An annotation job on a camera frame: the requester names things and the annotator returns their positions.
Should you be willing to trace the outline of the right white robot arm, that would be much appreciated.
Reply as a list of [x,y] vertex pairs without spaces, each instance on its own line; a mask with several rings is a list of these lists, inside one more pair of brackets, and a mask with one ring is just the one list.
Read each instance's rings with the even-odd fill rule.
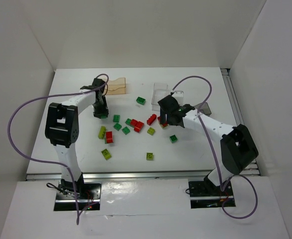
[[220,144],[221,158],[215,160],[215,169],[204,178],[207,191],[213,192],[217,187],[223,187],[223,183],[239,175],[258,157],[257,147],[245,125],[221,123],[189,104],[179,105],[172,95],[164,97],[158,104],[161,123],[194,130],[204,134],[210,144]]

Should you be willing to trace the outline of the red lego long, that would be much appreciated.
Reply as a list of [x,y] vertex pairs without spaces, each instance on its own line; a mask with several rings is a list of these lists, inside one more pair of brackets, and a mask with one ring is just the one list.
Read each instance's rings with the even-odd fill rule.
[[147,125],[152,125],[156,119],[157,119],[156,114],[152,114],[146,121]]

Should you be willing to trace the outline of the grey transparent container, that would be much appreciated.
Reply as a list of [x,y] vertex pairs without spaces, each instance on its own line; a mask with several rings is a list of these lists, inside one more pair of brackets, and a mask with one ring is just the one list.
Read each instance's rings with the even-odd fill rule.
[[211,116],[212,112],[211,112],[211,109],[208,105],[207,102],[205,102],[202,106],[200,106],[201,103],[195,105],[195,109],[196,110],[199,110],[202,114],[205,114],[206,116]]

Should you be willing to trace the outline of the dark green lego square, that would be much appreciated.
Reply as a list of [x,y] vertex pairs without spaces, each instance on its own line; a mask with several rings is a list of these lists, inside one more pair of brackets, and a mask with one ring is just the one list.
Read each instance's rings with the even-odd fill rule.
[[113,122],[119,123],[120,122],[120,115],[114,115],[113,116]]

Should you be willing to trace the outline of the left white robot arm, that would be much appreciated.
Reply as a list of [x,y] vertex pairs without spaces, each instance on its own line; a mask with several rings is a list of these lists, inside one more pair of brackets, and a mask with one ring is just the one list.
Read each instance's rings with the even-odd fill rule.
[[104,96],[106,82],[95,78],[91,85],[80,88],[80,94],[62,103],[51,103],[48,107],[45,137],[58,155],[58,162],[62,163],[61,188],[62,191],[76,191],[84,193],[83,173],[78,165],[75,142],[79,137],[79,114],[87,107],[93,107],[93,116],[105,119],[109,115],[106,97]]

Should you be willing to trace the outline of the orange transparent container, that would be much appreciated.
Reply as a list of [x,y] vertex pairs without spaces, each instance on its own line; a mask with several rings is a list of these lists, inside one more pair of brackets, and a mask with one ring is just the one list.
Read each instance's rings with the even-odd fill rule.
[[126,94],[126,78],[121,77],[116,80],[108,81],[104,90],[105,95],[124,95]]

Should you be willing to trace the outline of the clear transparent container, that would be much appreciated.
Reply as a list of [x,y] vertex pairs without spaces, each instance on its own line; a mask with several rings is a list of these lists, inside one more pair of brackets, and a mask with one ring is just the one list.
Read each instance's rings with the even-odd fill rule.
[[[152,99],[151,99],[151,109],[153,111],[159,112],[160,106],[158,101],[162,100],[164,97],[168,96],[171,93],[171,89],[168,88],[168,84],[164,83],[154,83]],[[184,92],[183,91],[174,91],[173,97],[177,100],[179,105],[183,105]]]

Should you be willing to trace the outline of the dark green lego top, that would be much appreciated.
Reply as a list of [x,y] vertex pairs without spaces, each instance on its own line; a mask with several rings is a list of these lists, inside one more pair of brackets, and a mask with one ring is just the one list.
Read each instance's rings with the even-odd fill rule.
[[137,97],[136,102],[140,105],[144,105],[146,103],[146,99],[142,97]]

